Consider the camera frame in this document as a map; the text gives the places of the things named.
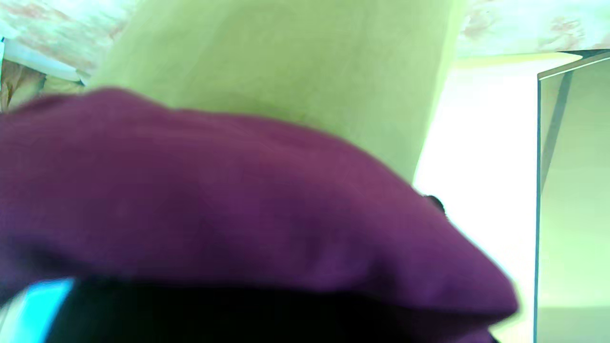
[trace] white wall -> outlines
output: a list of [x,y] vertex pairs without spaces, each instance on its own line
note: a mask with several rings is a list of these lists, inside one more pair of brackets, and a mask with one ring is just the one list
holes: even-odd
[[415,186],[512,277],[521,313],[493,329],[503,343],[533,340],[537,73],[568,54],[456,62],[419,162]]

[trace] black object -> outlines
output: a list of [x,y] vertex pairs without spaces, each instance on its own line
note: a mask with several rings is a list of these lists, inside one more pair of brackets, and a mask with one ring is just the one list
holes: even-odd
[[374,300],[350,294],[75,284],[46,343],[409,342]]

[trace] purple fabric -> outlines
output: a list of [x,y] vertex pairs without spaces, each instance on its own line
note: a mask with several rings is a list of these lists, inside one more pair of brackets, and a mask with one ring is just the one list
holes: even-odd
[[2,301],[65,276],[354,291],[392,305],[421,342],[517,309],[484,254],[352,145],[119,90],[0,119],[0,211]]

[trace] green cloth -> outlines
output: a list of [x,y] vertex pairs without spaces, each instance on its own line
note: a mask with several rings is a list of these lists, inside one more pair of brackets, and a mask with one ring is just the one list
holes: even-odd
[[412,181],[464,0],[147,0],[92,80],[338,135]]

